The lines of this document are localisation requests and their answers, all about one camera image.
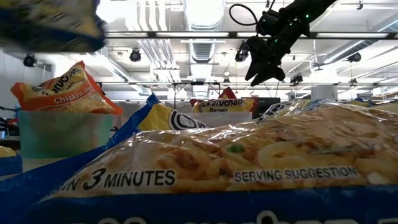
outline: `robotic arm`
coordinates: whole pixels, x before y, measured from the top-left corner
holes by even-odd
[[[261,35],[270,35],[271,38],[264,40],[254,36],[246,41],[252,61],[245,79],[250,80],[256,76],[251,86],[256,86],[270,78],[276,78],[279,81],[285,79],[285,73],[279,67],[282,57],[290,53],[290,48],[302,34],[310,35],[309,24],[322,15],[335,1],[295,0],[287,7],[281,8],[279,12],[272,9],[262,12],[260,20],[256,19],[256,31]]]

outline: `ceiling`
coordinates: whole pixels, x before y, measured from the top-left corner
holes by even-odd
[[[276,0],[273,10],[278,10],[290,4],[292,0]],[[131,31],[126,26],[126,16],[134,14],[124,5],[125,1],[111,1],[101,0],[101,5],[98,9],[98,15],[108,22],[107,29],[110,31]],[[245,4],[250,7],[257,17],[261,16],[262,11],[266,11],[265,0],[226,0],[226,7],[224,11],[222,30],[225,31],[254,31],[254,26],[246,27],[240,26],[232,21],[228,15],[229,7],[234,3]],[[183,5],[181,0],[165,0],[166,5],[166,24],[168,30],[181,31],[186,30],[184,13],[182,11]],[[335,5],[331,6],[324,15],[311,23],[311,31],[313,32],[377,32],[378,25],[386,19],[396,16],[398,19],[398,1],[396,0],[363,0],[363,8],[357,10],[359,7],[358,0],[339,0]],[[198,13],[206,17],[206,5],[203,4],[202,9],[198,9]],[[240,22],[253,22],[252,15],[243,9],[236,7],[232,10],[233,16]],[[146,1],[146,16],[149,21],[149,3]],[[189,79],[190,75],[190,51],[188,44],[182,44],[181,40],[170,40],[172,52],[175,57],[177,65],[180,67],[180,78]],[[250,65],[250,57],[243,63],[237,65],[234,61],[236,49],[241,43],[241,39],[226,39],[224,44],[217,44],[215,49],[214,63],[217,65],[211,69],[211,80],[222,82],[224,73],[229,72],[229,77],[232,82],[245,82],[244,76]],[[376,44],[360,51],[362,61],[350,64],[347,61],[340,61],[331,65],[326,65],[323,71],[317,72],[310,69],[310,64],[314,62],[312,57],[314,55],[325,55],[339,47],[347,44],[350,40],[298,40],[291,48],[291,54],[286,55],[282,59],[282,69],[287,73],[287,81],[294,72],[299,72],[304,77],[304,82],[321,82],[328,80],[328,72],[337,74],[338,82],[347,82],[351,77],[359,77],[371,71],[376,71],[378,68],[389,65],[398,61],[398,51],[395,47],[398,46],[397,40],[382,40]],[[137,40],[134,39],[110,39],[108,40],[107,56],[116,62],[123,70],[127,71],[132,80],[137,82],[153,82],[153,76],[150,76],[150,61],[141,51],[142,59],[140,62],[131,62],[129,59],[131,50],[139,48]],[[87,59],[87,55],[63,55],[69,59]],[[93,69],[92,73],[98,81],[105,82],[120,82],[118,77],[115,77],[109,70],[104,68],[103,63],[96,62],[91,59],[88,63]],[[299,66],[299,71],[292,70]],[[387,73],[375,73],[360,80],[359,82],[377,82],[386,77],[394,77],[398,75],[398,68],[390,69]],[[110,91],[126,90],[133,91],[132,88],[126,87],[110,88]],[[282,91],[279,94],[286,94],[289,90]]]

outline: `white wall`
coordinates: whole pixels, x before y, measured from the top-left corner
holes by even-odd
[[[21,60],[4,54],[0,50],[0,105],[7,108],[14,108],[18,102],[17,98],[10,92],[10,88],[16,82],[24,82],[38,85],[52,78],[51,72],[44,72],[41,68],[25,67]],[[11,118],[12,111],[0,110],[0,116]]]

